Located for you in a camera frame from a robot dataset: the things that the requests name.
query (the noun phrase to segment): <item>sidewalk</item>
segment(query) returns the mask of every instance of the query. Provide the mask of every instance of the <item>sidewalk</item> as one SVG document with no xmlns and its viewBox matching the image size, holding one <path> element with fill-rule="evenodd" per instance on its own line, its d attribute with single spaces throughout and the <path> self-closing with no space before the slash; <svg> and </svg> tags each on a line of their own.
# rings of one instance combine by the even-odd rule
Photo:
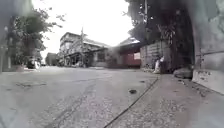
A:
<svg viewBox="0 0 224 128">
<path fill-rule="evenodd" d="M 109 128 L 221 128 L 224 97 L 190 81 L 163 75 Z"/>
</svg>

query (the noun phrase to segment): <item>debris on road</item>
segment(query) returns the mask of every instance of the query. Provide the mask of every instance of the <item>debris on road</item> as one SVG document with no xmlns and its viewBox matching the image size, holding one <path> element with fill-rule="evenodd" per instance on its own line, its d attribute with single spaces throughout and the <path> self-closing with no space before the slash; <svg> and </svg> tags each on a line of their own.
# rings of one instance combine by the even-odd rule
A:
<svg viewBox="0 0 224 128">
<path fill-rule="evenodd" d="M 136 91 L 136 90 L 130 90 L 129 93 L 130 93 L 130 94 L 136 94 L 137 91 Z"/>
</svg>

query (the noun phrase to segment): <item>street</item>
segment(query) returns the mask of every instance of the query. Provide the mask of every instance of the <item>street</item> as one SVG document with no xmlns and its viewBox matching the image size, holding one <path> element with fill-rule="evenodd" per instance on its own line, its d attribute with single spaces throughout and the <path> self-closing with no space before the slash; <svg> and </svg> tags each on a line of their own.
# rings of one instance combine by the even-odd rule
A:
<svg viewBox="0 0 224 128">
<path fill-rule="evenodd" d="M 0 77 L 0 124 L 2 128 L 104 127 L 156 79 L 134 70 L 44 67 L 6 73 Z"/>
<path fill-rule="evenodd" d="M 224 96 L 140 70 L 44 67 L 0 76 L 0 128 L 222 128 Z"/>
</svg>

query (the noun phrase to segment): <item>asphalt road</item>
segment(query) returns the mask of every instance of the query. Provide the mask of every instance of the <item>asphalt road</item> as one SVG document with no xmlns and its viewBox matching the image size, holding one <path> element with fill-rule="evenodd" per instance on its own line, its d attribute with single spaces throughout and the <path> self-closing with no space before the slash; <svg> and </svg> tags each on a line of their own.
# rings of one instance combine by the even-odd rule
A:
<svg viewBox="0 0 224 128">
<path fill-rule="evenodd" d="M 135 70 L 45 67 L 0 76 L 0 128 L 102 128 L 157 79 Z"/>
</svg>

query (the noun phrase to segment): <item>sky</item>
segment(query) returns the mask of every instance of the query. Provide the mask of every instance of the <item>sky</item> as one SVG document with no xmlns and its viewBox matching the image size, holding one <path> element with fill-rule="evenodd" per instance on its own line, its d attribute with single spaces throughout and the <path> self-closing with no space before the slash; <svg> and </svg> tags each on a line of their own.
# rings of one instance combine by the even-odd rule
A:
<svg viewBox="0 0 224 128">
<path fill-rule="evenodd" d="M 51 33 L 45 33 L 50 40 L 43 40 L 47 49 L 42 52 L 57 53 L 60 38 L 65 32 L 80 34 L 82 27 L 88 38 L 115 46 L 130 35 L 133 28 L 131 18 L 124 16 L 128 3 L 125 0 L 32 0 L 34 8 L 49 8 L 49 21 L 57 22 L 63 28 L 54 27 Z M 65 14 L 65 22 L 56 18 Z"/>
</svg>

